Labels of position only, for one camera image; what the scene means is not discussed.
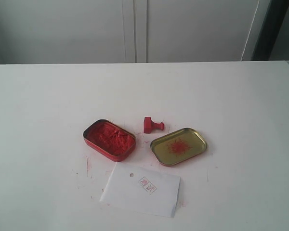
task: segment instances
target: white table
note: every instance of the white table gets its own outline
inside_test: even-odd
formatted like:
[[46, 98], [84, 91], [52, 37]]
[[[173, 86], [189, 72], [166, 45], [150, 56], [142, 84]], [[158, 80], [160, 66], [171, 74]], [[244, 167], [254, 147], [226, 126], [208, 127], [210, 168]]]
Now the white table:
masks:
[[[139, 133], [145, 116], [165, 130]], [[139, 133], [125, 163], [182, 178], [174, 218], [99, 202], [115, 163], [82, 133], [101, 118]], [[184, 127], [201, 132], [207, 152], [161, 166], [148, 141]], [[9, 230], [289, 231], [289, 65], [0, 66], [0, 231]]]

